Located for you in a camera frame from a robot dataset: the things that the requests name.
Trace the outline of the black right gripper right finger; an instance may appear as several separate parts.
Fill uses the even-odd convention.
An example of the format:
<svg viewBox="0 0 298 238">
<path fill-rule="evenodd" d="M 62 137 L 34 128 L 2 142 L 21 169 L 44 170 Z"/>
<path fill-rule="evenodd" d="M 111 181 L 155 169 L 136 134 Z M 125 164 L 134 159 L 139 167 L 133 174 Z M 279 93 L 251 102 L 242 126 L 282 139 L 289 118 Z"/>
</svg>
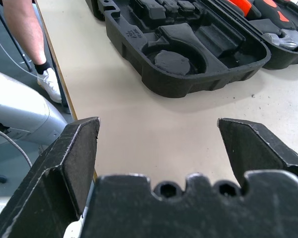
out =
<svg viewBox="0 0 298 238">
<path fill-rule="evenodd" d="M 218 119 L 223 143 L 236 180 L 252 170 L 283 170 L 298 177 L 298 153 L 261 123 Z"/>
</svg>

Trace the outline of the white sneaker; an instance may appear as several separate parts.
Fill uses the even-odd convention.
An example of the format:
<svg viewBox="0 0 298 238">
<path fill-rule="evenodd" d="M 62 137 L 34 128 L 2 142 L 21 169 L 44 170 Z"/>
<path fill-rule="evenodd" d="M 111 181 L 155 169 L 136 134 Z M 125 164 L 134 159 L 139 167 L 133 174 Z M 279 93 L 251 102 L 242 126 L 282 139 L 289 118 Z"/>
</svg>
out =
<svg viewBox="0 0 298 238">
<path fill-rule="evenodd" d="M 37 74 L 37 83 L 48 93 L 52 101 L 62 103 L 57 77 L 51 67 L 43 71 L 43 74 Z"/>
</svg>

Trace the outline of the person's bare leg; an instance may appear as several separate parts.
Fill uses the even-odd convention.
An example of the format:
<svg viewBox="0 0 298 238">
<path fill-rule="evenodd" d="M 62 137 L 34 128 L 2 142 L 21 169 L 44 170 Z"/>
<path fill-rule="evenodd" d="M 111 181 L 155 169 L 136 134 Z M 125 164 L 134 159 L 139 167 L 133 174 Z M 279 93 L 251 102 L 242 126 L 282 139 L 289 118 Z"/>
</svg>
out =
<svg viewBox="0 0 298 238">
<path fill-rule="evenodd" d="M 32 0 L 2 0 L 10 32 L 36 65 L 44 64 L 44 38 Z"/>
</svg>

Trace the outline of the black tool case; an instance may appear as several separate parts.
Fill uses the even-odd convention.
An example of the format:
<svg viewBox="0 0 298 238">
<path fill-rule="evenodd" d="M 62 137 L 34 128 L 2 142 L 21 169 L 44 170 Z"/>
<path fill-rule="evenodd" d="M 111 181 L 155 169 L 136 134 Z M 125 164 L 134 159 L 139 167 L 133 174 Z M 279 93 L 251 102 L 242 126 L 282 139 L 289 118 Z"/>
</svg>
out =
<svg viewBox="0 0 298 238">
<path fill-rule="evenodd" d="M 298 30 L 298 5 L 273 0 Z M 298 64 L 298 49 L 263 37 L 269 19 L 247 19 L 227 0 L 86 0 L 119 54 L 152 92 L 182 98 Z"/>
</svg>

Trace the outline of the orange handled pliers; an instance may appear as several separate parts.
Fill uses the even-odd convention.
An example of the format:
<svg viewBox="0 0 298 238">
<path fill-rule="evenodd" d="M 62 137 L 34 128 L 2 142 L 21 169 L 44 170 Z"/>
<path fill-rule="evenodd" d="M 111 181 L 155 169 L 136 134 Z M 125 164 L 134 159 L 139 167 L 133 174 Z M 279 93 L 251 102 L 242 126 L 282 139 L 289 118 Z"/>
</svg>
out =
<svg viewBox="0 0 298 238">
<path fill-rule="evenodd" d="M 247 19 L 259 19 L 261 18 L 261 12 L 258 8 L 253 4 L 253 0 L 227 0 L 232 3 L 234 6 L 237 6 L 241 9 L 244 16 Z"/>
</svg>

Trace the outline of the thin black rod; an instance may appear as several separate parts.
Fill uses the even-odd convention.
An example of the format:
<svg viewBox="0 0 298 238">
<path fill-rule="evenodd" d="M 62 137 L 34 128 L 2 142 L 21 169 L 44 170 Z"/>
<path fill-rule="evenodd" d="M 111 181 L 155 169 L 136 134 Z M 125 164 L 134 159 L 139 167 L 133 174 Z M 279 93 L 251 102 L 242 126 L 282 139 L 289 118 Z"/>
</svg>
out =
<svg viewBox="0 0 298 238">
<path fill-rule="evenodd" d="M 27 69 L 29 72 L 32 72 L 33 71 L 33 68 L 32 66 L 30 65 L 30 62 L 28 60 L 28 58 L 26 57 L 26 54 L 25 52 L 23 51 L 23 49 L 21 48 L 21 46 L 19 45 L 19 43 L 16 41 L 16 39 L 13 37 L 13 35 L 11 34 L 6 22 L 5 22 L 5 19 L 4 19 L 4 16 L 3 16 L 3 13 L 1 12 L 0 10 L 0 21 L 2 23 L 2 25 L 4 26 L 4 28 L 6 29 L 8 35 L 10 36 L 12 42 L 14 43 L 16 49 L 18 50 L 21 58 L 23 59 L 24 61 L 24 64 L 26 65 Z"/>
</svg>

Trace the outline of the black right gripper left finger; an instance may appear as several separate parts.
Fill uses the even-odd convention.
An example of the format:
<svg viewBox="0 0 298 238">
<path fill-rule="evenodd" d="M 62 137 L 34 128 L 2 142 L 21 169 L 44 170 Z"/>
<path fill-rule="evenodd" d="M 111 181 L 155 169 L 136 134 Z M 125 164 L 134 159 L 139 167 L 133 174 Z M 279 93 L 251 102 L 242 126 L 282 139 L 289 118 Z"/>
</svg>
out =
<svg viewBox="0 0 298 238">
<path fill-rule="evenodd" d="M 0 238 L 63 238 L 83 214 L 93 180 L 98 117 L 68 124 L 0 213 Z"/>
</svg>

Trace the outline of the black sock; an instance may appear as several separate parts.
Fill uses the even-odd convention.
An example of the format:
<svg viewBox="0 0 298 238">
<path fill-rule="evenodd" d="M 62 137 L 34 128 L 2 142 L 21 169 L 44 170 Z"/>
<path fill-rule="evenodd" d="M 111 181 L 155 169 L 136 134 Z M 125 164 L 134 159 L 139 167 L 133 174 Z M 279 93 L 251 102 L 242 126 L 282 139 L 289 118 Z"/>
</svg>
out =
<svg viewBox="0 0 298 238">
<path fill-rule="evenodd" d="M 48 61 L 43 64 L 34 64 L 34 66 L 39 75 L 43 75 L 43 73 L 51 67 Z"/>
</svg>

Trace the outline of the black orange claw hammer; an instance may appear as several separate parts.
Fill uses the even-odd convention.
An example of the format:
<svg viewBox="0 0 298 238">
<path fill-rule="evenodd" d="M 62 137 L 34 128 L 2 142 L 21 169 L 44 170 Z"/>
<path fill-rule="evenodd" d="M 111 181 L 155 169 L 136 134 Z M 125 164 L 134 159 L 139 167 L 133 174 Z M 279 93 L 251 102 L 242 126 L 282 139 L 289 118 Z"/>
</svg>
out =
<svg viewBox="0 0 298 238">
<path fill-rule="evenodd" d="M 271 30 L 263 34 L 266 40 L 273 45 L 294 51 L 298 49 L 298 30 L 295 24 L 289 20 L 282 9 L 273 0 L 252 0 L 264 19 L 269 19 L 272 24 L 280 29 L 281 34 L 273 33 Z"/>
</svg>

